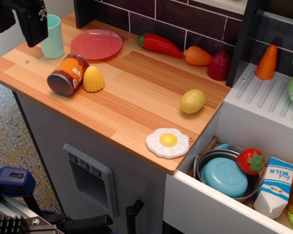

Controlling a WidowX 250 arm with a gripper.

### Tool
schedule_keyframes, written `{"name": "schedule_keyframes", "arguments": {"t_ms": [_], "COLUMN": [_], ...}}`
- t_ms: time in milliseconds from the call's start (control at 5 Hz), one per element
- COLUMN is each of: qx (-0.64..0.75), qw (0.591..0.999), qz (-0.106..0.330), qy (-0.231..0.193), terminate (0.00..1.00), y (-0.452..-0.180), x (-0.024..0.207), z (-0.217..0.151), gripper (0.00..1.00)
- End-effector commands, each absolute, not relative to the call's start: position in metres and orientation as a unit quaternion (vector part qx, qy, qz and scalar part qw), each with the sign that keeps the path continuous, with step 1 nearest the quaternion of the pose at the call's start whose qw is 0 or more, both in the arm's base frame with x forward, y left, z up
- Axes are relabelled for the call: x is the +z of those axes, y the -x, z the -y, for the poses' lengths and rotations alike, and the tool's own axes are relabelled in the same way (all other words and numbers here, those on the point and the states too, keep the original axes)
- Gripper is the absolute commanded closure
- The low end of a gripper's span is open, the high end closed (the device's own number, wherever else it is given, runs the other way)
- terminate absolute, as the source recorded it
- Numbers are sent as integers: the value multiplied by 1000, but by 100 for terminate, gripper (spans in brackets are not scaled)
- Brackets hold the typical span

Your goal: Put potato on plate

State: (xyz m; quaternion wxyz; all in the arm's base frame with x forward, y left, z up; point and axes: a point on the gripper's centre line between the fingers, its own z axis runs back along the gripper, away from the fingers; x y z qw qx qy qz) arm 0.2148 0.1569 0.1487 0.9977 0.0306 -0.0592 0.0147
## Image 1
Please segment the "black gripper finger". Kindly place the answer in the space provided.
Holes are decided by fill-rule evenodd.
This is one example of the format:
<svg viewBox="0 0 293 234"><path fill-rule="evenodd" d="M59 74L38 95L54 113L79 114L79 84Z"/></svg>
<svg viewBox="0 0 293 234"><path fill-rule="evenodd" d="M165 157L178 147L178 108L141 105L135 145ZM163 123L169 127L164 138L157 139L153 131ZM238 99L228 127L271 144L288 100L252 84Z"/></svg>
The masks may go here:
<svg viewBox="0 0 293 234"><path fill-rule="evenodd" d="M0 2L0 33L8 30L16 23L12 9L4 6Z"/></svg>
<svg viewBox="0 0 293 234"><path fill-rule="evenodd" d="M29 47L48 37L47 10L43 0L20 0L16 10L22 33Z"/></svg>

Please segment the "black ribbed robot base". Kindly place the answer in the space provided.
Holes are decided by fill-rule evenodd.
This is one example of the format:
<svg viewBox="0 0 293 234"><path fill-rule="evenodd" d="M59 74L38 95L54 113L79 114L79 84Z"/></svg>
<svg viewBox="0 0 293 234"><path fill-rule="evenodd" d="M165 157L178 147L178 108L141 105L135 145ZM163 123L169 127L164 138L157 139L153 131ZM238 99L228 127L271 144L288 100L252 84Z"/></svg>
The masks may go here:
<svg viewBox="0 0 293 234"><path fill-rule="evenodd" d="M0 214L0 234L111 234L107 215L95 218L68 220L51 224L36 216L7 216Z"/></svg>

